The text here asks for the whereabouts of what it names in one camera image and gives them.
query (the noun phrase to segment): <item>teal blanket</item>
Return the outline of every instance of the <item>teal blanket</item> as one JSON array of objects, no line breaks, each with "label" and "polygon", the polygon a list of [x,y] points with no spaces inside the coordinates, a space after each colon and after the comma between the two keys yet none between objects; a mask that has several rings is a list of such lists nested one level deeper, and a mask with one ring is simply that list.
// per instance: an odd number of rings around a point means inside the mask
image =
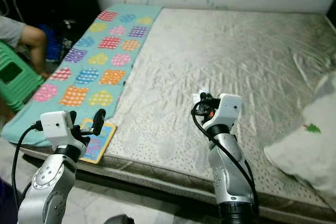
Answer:
[{"label": "teal blanket", "polygon": [[[104,10],[65,56],[59,68],[9,122],[2,137],[17,143],[41,114],[77,112],[76,124],[104,108],[113,116],[132,65],[161,7],[113,5]],[[49,146],[43,132],[30,132],[23,144]]]}]

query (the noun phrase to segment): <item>pillow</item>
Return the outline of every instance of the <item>pillow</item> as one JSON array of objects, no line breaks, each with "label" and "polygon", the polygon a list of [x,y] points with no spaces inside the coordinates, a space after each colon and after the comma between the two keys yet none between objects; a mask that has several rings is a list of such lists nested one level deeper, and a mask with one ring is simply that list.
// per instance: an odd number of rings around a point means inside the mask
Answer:
[{"label": "pillow", "polygon": [[265,147],[267,159],[299,181],[308,182],[336,211],[336,73],[318,86],[303,110],[304,123],[281,141]]}]

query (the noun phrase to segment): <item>white mattress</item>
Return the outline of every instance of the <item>white mattress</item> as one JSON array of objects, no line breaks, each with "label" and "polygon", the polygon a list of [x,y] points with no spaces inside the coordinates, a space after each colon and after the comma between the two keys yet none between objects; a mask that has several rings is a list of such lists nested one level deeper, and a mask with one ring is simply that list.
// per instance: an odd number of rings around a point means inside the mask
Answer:
[{"label": "white mattress", "polygon": [[336,223],[322,199],[271,166],[262,149],[294,128],[322,75],[335,69],[335,55],[336,35],[322,15],[165,8],[109,120],[118,130],[101,166],[81,167],[214,202],[208,141],[190,116],[192,93],[208,86],[244,99],[233,132],[261,204]]}]

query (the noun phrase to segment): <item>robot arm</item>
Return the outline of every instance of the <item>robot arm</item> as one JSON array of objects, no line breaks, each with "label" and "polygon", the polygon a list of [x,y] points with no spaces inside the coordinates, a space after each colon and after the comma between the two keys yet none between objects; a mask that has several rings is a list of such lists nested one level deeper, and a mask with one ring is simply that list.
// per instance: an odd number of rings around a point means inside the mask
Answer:
[{"label": "robot arm", "polygon": [[[195,124],[210,140],[209,162],[221,223],[251,224],[258,211],[250,167],[236,136],[230,134],[242,103],[237,95],[221,94],[216,99],[201,93],[200,102],[192,110]],[[202,126],[196,121],[196,115],[203,116]]]},{"label": "robot arm", "polygon": [[75,111],[50,112],[41,115],[44,134],[50,140],[54,154],[50,155],[34,174],[31,187],[18,212],[19,224],[60,224],[66,200],[75,183],[76,162],[83,157],[90,142],[83,135],[99,135],[105,110],[93,119],[92,128],[82,131],[75,125]]}]

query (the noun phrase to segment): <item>green plastic stool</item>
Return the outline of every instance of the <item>green plastic stool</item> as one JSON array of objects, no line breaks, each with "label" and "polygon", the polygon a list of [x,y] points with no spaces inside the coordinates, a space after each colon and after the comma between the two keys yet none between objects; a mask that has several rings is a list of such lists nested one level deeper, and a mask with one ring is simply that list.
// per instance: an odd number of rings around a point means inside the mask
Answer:
[{"label": "green plastic stool", "polygon": [[0,97],[14,111],[24,106],[44,82],[20,57],[0,40]]}]

